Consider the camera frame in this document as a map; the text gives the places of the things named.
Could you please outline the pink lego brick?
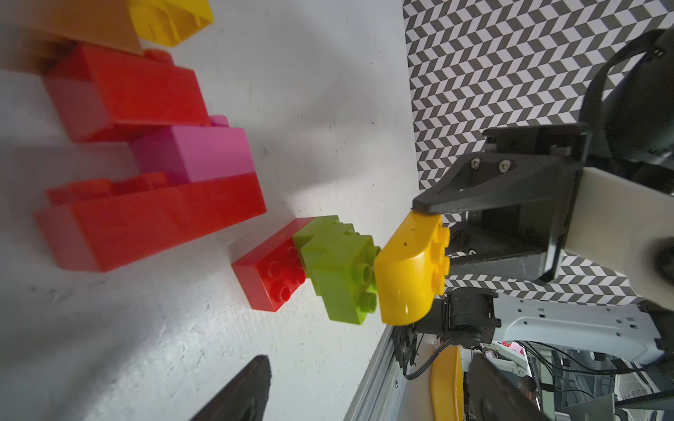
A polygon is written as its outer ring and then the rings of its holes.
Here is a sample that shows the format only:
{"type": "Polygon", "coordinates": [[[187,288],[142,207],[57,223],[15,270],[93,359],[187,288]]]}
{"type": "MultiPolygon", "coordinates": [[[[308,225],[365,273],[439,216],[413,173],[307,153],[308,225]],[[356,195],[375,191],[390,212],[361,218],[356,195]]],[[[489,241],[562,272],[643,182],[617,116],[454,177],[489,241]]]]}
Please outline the pink lego brick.
{"type": "Polygon", "coordinates": [[[169,126],[131,142],[143,173],[165,173],[174,185],[246,175],[256,171],[244,129],[227,117],[209,126],[169,126]]]}

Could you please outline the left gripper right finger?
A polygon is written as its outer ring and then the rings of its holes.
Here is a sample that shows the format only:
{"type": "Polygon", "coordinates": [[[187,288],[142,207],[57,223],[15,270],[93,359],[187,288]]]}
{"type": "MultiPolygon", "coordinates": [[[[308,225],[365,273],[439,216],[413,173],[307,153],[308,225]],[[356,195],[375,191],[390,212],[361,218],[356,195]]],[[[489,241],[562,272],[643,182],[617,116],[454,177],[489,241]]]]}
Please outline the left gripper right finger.
{"type": "Polygon", "coordinates": [[[482,354],[472,358],[467,381],[475,420],[548,420],[545,414],[482,354]]]}

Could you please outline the green lego brick front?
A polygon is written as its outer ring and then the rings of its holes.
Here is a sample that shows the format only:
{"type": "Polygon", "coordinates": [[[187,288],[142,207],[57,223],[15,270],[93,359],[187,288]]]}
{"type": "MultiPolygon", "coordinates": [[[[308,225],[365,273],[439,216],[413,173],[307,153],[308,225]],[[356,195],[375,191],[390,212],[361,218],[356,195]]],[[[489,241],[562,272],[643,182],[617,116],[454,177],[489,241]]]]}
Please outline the green lego brick front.
{"type": "Polygon", "coordinates": [[[328,318],[360,325],[377,310],[374,261],[380,248],[370,235],[343,235],[312,264],[328,318]]]}

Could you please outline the orange brown lego brick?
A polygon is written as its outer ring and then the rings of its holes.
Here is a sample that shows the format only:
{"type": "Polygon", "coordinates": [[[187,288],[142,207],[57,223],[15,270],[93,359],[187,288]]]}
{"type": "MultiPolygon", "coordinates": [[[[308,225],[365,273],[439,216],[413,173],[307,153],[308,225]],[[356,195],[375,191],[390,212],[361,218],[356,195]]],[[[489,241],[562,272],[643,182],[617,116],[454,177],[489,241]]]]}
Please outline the orange brown lego brick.
{"type": "Polygon", "coordinates": [[[143,54],[125,1],[1,3],[1,68],[40,75],[79,44],[143,54]]]}

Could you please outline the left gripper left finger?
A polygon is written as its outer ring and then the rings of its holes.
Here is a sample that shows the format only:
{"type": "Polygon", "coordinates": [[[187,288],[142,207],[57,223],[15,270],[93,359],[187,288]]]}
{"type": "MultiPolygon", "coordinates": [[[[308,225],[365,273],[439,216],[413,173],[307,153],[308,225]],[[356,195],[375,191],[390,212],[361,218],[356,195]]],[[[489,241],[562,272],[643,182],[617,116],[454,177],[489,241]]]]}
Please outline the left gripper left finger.
{"type": "Polygon", "coordinates": [[[262,420],[271,378],[268,356],[256,356],[191,421],[262,420]]]}

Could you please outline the green lego brick back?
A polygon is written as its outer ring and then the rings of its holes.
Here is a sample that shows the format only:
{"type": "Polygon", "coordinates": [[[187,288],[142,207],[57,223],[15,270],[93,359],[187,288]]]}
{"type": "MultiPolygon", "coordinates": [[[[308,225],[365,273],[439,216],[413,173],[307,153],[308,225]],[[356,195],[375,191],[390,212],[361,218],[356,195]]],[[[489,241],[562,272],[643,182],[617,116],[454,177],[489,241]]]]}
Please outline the green lego brick back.
{"type": "Polygon", "coordinates": [[[321,216],[301,228],[292,236],[299,259],[305,268],[328,250],[341,235],[344,227],[337,216],[321,216]]]}

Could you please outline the red long lego brick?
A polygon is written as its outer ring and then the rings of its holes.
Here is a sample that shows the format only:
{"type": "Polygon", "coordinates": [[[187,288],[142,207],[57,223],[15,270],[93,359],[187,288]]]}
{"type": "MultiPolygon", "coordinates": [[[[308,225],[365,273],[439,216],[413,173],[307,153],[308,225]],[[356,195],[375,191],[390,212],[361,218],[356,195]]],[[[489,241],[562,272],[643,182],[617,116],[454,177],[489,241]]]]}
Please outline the red long lego brick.
{"type": "Polygon", "coordinates": [[[173,184],[165,173],[47,191],[34,220],[59,268],[105,273],[266,212],[256,174],[173,184]]]}

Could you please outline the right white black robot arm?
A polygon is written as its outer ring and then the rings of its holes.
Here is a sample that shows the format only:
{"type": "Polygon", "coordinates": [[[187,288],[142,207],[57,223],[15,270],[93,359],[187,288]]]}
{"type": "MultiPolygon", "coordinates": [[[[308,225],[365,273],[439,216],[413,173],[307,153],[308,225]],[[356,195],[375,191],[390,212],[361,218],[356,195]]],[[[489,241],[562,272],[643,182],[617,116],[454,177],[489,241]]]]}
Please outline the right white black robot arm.
{"type": "Polygon", "coordinates": [[[444,255],[458,275],[546,285],[563,252],[626,275],[642,303],[593,307],[441,289],[398,321],[463,347],[533,340],[644,366],[673,360],[673,32],[647,31],[600,67],[574,124],[491,128],[414,199],[461,213],[444,255]]]}

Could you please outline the yellow long lego brick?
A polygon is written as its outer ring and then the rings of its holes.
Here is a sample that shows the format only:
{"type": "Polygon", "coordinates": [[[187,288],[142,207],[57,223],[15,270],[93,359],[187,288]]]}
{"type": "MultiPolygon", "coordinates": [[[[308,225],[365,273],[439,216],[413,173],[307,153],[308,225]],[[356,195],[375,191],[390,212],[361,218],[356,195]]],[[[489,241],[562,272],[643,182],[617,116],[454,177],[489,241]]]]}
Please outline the yellow long lego brick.
{"type": "Polygon", "coordinates": [[[407,326],[428,315],[450,270],[442,216],[412,210],[374,262],[382,321],[407,326]]]}

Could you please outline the yellow curved lego brick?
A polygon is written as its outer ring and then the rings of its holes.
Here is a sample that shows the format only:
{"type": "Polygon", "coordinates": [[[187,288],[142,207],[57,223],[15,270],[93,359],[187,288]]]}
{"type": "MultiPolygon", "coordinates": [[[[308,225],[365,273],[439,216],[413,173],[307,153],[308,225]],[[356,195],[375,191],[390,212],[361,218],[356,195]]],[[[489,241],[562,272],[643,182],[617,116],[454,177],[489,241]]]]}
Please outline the yellow curved lego brick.
{"type": "Polygon", "coordinates": [[[126,4],[138,36],[165,47],[177,46],[214,21],[207,0],[128,0],[126,4]]]}

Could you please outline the small red lego brick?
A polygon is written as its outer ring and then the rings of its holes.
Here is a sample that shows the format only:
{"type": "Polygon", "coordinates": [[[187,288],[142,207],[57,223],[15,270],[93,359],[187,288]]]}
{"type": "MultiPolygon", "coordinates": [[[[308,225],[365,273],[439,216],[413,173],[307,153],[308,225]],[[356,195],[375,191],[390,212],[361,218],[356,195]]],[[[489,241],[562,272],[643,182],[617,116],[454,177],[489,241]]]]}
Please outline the small red lego brick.
{"type": "Polygon", "coordinates": [[[277,312],[305,283],[305,270],[292,237],[312,221],[294,219],[232,264],[253,310],[277,312]]]}

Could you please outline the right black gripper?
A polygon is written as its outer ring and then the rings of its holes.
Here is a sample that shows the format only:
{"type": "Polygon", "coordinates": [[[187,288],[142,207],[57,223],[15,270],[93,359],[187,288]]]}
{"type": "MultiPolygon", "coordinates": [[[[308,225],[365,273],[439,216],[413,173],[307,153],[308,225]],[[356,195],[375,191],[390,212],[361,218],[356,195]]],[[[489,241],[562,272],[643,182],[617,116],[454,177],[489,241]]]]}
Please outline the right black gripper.
{"type": "Polygon", "coordinates": [[[452,275],[550,282],[591,131],[584,124],[516,126],[484,136],[483,151],[460,156],[412,209],[461,215],[448,252],[452,275]]]}

